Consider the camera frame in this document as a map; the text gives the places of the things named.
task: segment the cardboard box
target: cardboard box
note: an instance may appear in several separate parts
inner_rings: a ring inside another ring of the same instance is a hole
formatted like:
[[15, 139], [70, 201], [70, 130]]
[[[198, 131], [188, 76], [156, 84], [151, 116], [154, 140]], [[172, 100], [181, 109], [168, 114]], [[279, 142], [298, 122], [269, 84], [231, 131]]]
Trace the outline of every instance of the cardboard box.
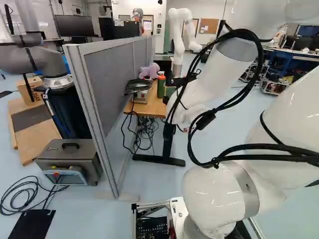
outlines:
[[36, 102], [42, 102], [42, 96], [40, 92], [35, 92], [34, 88], [43, 85], [43, 81], [41, 80], [40, 77], [30, 77], [28, 78], [28, 82], [30, 84], [32, 94], [34, 97], [34, 102], [31, 101], [30, 95], [28, 93], [28, 90], [26, 89], [26, 85], [24, 80], [20, 80], [16, 83], [16, 86], [18, 88], [18, 91], [20, 92], [24, 103], [27, 106], [31, 106]]

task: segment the poster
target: poster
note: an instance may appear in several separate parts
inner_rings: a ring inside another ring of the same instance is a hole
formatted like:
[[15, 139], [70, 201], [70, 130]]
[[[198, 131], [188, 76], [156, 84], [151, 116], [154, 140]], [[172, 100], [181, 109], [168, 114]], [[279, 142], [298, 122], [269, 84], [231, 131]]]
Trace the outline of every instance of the poster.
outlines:
[[143, 25], [145, 31], [152, 31], [152, 21], [144, 20]]

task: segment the cork board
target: cork board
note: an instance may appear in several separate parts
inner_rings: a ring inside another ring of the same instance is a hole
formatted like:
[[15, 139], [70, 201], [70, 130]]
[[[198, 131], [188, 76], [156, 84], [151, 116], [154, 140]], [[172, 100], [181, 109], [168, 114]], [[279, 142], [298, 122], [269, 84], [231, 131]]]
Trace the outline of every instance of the cork board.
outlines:
[[198, 28], [198, 33], [202, 34], [216, 34], [218, 27], [219, 19], [215, 18], [202, 18], [200, 20], [200, 25]]

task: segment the stuffed animal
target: stuffed animal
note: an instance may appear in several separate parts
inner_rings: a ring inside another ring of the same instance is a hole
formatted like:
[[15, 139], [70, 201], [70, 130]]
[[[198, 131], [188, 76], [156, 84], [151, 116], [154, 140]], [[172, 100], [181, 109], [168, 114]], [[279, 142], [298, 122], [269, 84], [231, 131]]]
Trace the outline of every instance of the stuffed animal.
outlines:
[[149, 76], [151, 79], [157, 79], [158, 71], [160, 71], [160, 66], [156, 63], [152, 63], [149, 67], [141, 67], [139, 78], [143, 79], [145, 76]]

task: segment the cable connector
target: cable connector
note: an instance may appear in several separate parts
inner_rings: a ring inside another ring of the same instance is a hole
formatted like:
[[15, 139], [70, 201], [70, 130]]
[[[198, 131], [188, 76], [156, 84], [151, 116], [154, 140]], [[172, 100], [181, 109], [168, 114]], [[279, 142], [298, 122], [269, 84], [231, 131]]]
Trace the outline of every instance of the cable connector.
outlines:
[[209, 123], [211, 123], [216, 118], [216, 113], [216, 109], [212, 109], [205, 112], [205, 114], [196, 122], [196, 128], [198, 130], [203, 130], [206, 126], [209, 125]]

